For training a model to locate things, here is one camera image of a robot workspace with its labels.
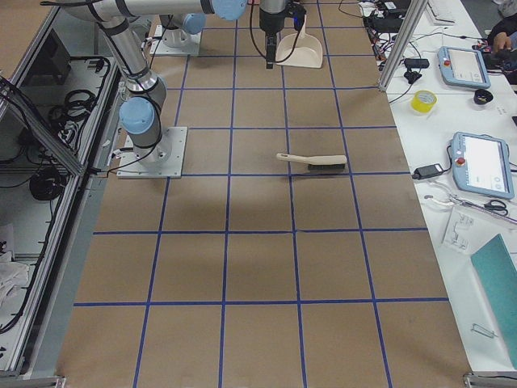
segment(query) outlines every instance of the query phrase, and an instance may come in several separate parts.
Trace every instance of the dustpan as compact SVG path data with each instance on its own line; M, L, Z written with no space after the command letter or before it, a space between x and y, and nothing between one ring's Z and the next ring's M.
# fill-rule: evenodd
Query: dustpan
M307 17L305 16L304 25L301 28L300 36L296 42L294 52L286 61L278 63L284 66L310 67L319 69L323 62L323 47L320 41L305 33ZM276 48L276 60L282 61L292 51L292 46L296 39L296 34L285 36Z

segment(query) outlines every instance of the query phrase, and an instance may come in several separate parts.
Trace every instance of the power adapter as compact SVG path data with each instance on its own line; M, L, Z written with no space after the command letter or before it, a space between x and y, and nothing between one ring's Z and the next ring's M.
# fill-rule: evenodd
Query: power adapter
M429 166L419 167L412 174L411 178L416 180L434 178L440 176L445 172L439 163L430 164Z

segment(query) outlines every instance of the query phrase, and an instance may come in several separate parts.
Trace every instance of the brush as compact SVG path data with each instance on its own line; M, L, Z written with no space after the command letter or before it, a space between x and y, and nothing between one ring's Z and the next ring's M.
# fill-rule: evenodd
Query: brush
M276 158L285 162L304 163L311 171L344 170L347 166L347 157L345 155L298 156L289 154L277 154Z

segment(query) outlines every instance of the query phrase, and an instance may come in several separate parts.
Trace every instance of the tablet screen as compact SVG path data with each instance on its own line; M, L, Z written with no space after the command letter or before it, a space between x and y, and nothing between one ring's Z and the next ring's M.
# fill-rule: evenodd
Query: tablet screen
M475 188L507 192L501 143L465 136L464 146L467 184Z
M455 50L450 48L448 50L451 58L452 72L454 78L461 81L468 82L483 82L481 75L481 68L477 62L477 55L471 51Z

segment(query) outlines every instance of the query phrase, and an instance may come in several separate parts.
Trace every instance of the scissors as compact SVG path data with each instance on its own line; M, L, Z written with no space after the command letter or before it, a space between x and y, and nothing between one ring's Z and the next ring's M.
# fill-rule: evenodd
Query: scissors
M491 212L500 214L502 216L508 215L508 209L506 208L506 204L501 200L489 200L483 207Z

